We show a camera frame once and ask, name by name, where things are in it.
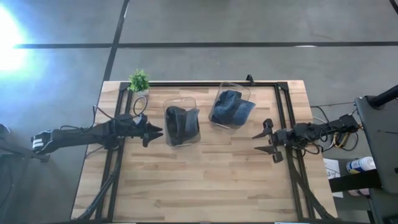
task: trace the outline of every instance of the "white flower pot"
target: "white flower pot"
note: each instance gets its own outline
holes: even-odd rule
[[[136,96],[138,96],[138,97],[140,97],[140,96],[146,96],[146,95],[149,94],[149,90],[142,90],[142,91],[139,91],[139,92],[135,92],[134,94],[135,94]]]

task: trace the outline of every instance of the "blue denim cloth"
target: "blue denim cloth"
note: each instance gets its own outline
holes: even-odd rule
[[[242,93],[238,91],[222,92],[214,105],[211,121],[218,124],[244,125],[256,104],[242,100],[241,97]]]
[[[171,145],[177,146],[199,134],[198,109],[169,106],[166,109],[166,126]]]

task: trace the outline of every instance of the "black metal frame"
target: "black metal frame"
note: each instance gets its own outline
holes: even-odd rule
[[[288,86],[287,82],[255,82],[252,79],[252,76],[248,75],[246,81],[234,82],[234,83],[242,85],[242,86],[273,87],[275,90],[275,97],[276,97],[276,101],[277,101],[277,107],[278,107],[278,112],[279,112],[281,128],[287,128],[283,104],[282,104],[282,98],[281,98],[281,94],[280,94],[280,90],[283,90],[285,93],[285,99],[286,99],[287,111],[289,114],[290,123],[292,126],[295,124],[293,106],[292,106],[292,101],[290,99],[289,86]],[[150,86],[152,86],[152,87],[155,87],[155,86],[219,86],[220,84],[221,84],[221,82],[152,82],[152,83],[150,83]],[[115,116],[120,114],[123,96],[124,96],[124,93],[125,93],[128,85],[129,85],[128,82],[121,82],[121,84],[120,84],[118,101],[116,103]],[[132,100],[132,92],[128,91],[125,113],[128,113],[130,111],[131,100]],[[286,148],[287,165],[289,167],[289,173],[290,173],[290,179],[291,179],[291,185],[292,185],[293,200],[294,200],[295,210],[296,210],[297,219],[298,219],[297,221],[294,221],[294,222],[356,223],[356,222],[342,222],[342,221],[335,219],[332,216],[324,215],[322,213],[323,211],[325,211],[324,208],[320,205],[319,201],[316,199],[314,194],[312,194],[311,190],[309,189],[307,173],[305,170],[305,164],[304,164],[304,159],[303,159],[302,154],[301,153],[297,154],[298,168],[300,170],[300,173],[299,173],[294,165],[293,150],[289,147],[285,147],[285,148]],[[117,197],[118,183],[119,183],[119,173],[121,170],[121,161],[123,158],[123,150],[124,150],[124,139],[121,140],[119,147],[116,150],[114,150],[114,151],[118,152],[118,155],[117,155],[116,163],[115,163],[115,166],[114,166],[114,169],[113,169],[111,175],[109,175],[109,173],[110,173],[110,169],[111,169],[111,161],[112,161],[114,151],[108,151],[108,153],[106,155],[105,166],[104,166],[101,190],[100,190],[100,193],[95,198],[94,202],[89,207],[91,209],[91,213],[89,213],[89,215],[84,216],[83,219],[71,220],[66,223],[112,223],[113,222],[114,208],[115,208],[115,204],[116,204],[116,197]],[[306,207],[307,207],[307,211],[308,211],[308,218],[304,217],[303,209],[302,209],[302,205],[301,205],[301,201],[300,201],[299,188],[297,185],[299,185],[304,192]],[[106,192],[111,187],[112,187],[112,190],[111,190],[111,195],[110,195],[108,213],[106,215],[106,218],[102,218],[103,205],[104,205],[103,199],[104,199]],[[316,219],[314,207],[316,208],[316,210],[318,211],[318,213],[320,214],[322,219]],[[90,220],[90,217],[92,216],[94,209],[96,209],[95,219]]]

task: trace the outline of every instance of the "bright light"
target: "bright light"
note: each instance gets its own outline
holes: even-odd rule
[[[27,51],[13,49],[13,47],[16,44],[23,43],[23,38],[11,14],[1,4],[0,33],[0,71],[21,68]]]

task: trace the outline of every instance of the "wire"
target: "wire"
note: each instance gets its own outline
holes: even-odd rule
[[[326,121],[329,123],[328,116],[326,116],[324,110],[323,110],[320,106],[311,106],[311,107],[312,107],[312,108],[318,108],[318,109],[322,112],[322,114],[323,114],[323,116],[325,117]]]
[[[331,144],[329,146],[329,148],[322,150],[322,153],[326,152],[327,150],[330,150],[331,148],[333,148],[336,144],[336,138],[333,137]]]
[[[326,128],[329,128],[329,125],[326,125],[325,127],[323,127],[320,131],[319,131],[319,140],[323,141],[323,142],[327,142],[328,140],[328,135],[326,133]],[[325,139],[322,138],[322,133],[325,132]]]
[[[317,144],[315,144],[313,141],[310,141],[310,142],[311,142],[311,144],[313,144],[313,145],[317,148],[317,151],[316,151],[316,152],[309,151],[309,150],[306,149],[304,146],[300,146],[299,144],[294,144],[293,146],[296,147],[296,149],[304,150],[305,152],[308,152],[308,153],[313,154],[313,155],[319,154],[319,153],[321,152],[320,146],[317,145]]]
[[[324,124],[326,124],[326,121],[324,121],[324,120],[322,120],[322,119],[320,119],[320,118],[313,117],[313,119],[317,119],[317,120],[319,120],[319,121],[322,121]]]
[[[328,104],[328,105],[314,105],[314,106],[311,106],[311,107],[315,107],[315,106],[335,106],[335,105],[346,105],[346,104],[352,104],[352,103],[355,103],[355,102],[331,103],[331,104]]]
[[[79,128],[76,126],[70,126],[70,125],[63,125],[60,127],[60,130],[62,130],[63,128],[72,128],[72,129],[81,129],[81,133],[84,133],[85,131],[88,131],[89,129],[91,129],[92,127],[94,127],[95,124],[95,105],[93,105],[92,109],[93,109],[93,122],[91,123],[90,127],[88,128]]]
[[[341,143],[337,146],[339,148],[343,147],[343,144],[347,142],[347,136],[349,136],[349,134],[345,134],[343,140],[341,140]]]
[[[144,109],[142,109],[142,111],[140,112],[140,113],[136,113],[136,104],[137,104],[137,102],[140,100],[140,99],[145,99],[145,101],[146,101],[146,103],[145,103],[145,107],[144,107]],[[138,117],[138,116],[140,116],[144,111],[145,111],[145,109],[147,108],[147,105],[148,105],[148,99],[146,98],[146,97],[144,97],[144,96],[140,96],[139,98],[137,98],[136,100],[135,100],[135,102],[134,102],[134,104],[133,104],[133,106],[132,106],[132,111],[134,112],[134,114],[135,114],[135,116],[133,116],[132,118],[123,118],[123,119],[120,119],[120,118],[113,118],[113,117],[111,117],[110,115],[108,115],[107,113],[105,113],[101,108],[99,108],[98,106],[95,106],[101,113],[103,113],[105,116],[107,116],[108,118],[110,118],[110,119],[113,119],[113,120],[117,120],[117,121],[124,121],[124,120],[127,120],[127,119],[133,119],[133,118],[136,118],[136,117]]]
[[[349,115],[353,115],[355,113],[355,111],[357,111],[358,109],[356,108],[353,112],[351,112]]]
[[[137,114],[137,113],[136,113],[136,103],[137,103],[140,99],[145,99],[145,106],[144,106],[144,109],[142,109],[141,112],[140,112],[139,114]],[[146,97],[144,97],[144,96],[140,96],[140,97],[138,97],[138,98],[135,100],[135,102],[134,102],[134,104],[133,104],[133,106],[132,106],[132,112],[134,112],[134,114],[135,114],[136,116],[140,116],[140,115],[144,112],[144,110],[147,108],[147,106],[148,106],[148,99],[147,99]]]
[[[378,132],[384,132],[384,133],[388,133],[388,134],[398,134],[398,132],[395,132],[395,131],[383,131],[383,130],[378,130]]]
[[[356,148],[356,146],[358,145],[358,142],[359,142],[359,136],[358,136],[357,132],[354,132],[354,134],[356,135],[355,145],[351,149],[346,149],[344,147],[340,147],[340,149],[349,152],[349,151],[352,151],[352,150],[354,150]]]
[[[140,113],[137,114],[137,113],[136,113],[136,104],[137,104],[137,102],[138,102],[140,99],[145,99],[145,107],[144,107],[144,109],[141,110]],[[148,105],[148,99],[147,99],[146,97],[144,97],[144,96],[140,96],[139,98],[137,98],[137,99],[135,100],[135,102],[134,102],[134,104],[133,104],[133,106],[132,106],[132,111],[134,112],[135,116],[133,116],[132,118],[123,118],[123,119],[113,118],[113,117],[111,117],[109,114],[105,113],[105,111],[103,111],[100,107],[98,107],[98,106],[96,106],[96,105],[93,105],[93,122],[91,123],[90,127],[88,127],[88,128],[79,128],[79,127],[71,126],[71,125],[63,125],[63,126],[60,127],[60,129],[61,129],[61,130],[62,130],[62,129],[65,129],[65,128],[80,129],[80,130],[81,130],[81,133],[84,133],[84,132],[86,132],[86,131],[88,131],[88,130],[90,130],[91,128],[94,127],[94,124],[95,124],[95,114],[96,114],[96,110],[95,110],[95,109],[99,110],[101,113],[103,113],[103,114],[104,114],[105,116],[107,116],[109,119],[118,120],[118,121],[124,121],[124,120],[127,120],[127,119],[133,119],[133,118],[136,118],[136,117],[140,116],[140,115],[145,111],[145,109],[147,108],[147,105]]]
[[[87,159],[87,157],[88,157],[90,154],[92,154],[92,153],[94,153],[94,152],[96,152],[96,151],[98,151],[98,150],[100,150],[100,149],[102,149],[102,148],[104,148],[104,146],[101,146],[101,147],[95,149],[94,151],[89,152],[89,153],[85,156],[85,159]]]

